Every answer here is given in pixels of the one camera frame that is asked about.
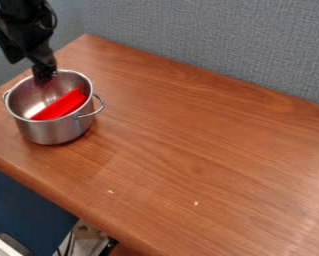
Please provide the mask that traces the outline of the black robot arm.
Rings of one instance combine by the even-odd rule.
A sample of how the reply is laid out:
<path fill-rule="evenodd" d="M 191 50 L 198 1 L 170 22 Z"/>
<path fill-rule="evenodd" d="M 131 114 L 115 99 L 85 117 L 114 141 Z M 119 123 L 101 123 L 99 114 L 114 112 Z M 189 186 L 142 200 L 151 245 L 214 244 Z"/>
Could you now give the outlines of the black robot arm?
<path fill-rule="evenodd" d="M 32 62 L 38 84 L 58 72 L 51 37 L 58 16 L 48 0 L 0 0 L 0 48 L 11 64 L 24 58 Z"/>

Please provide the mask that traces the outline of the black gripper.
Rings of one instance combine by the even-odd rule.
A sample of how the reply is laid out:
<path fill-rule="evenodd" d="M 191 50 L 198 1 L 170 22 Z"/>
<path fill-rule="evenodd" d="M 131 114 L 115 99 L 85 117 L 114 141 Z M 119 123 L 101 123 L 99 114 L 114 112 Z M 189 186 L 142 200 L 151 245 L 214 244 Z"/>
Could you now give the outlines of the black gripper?
<path fill-rule="evenodd" d="M 35 82 L 47 83 L 58 71 L 50 39 L 56 27 L 52 15 L 40 15 L 26 22 L 7 20 L 0 15 L 0 48 L 11 64 L 24 58 L 34 62 Z"/>

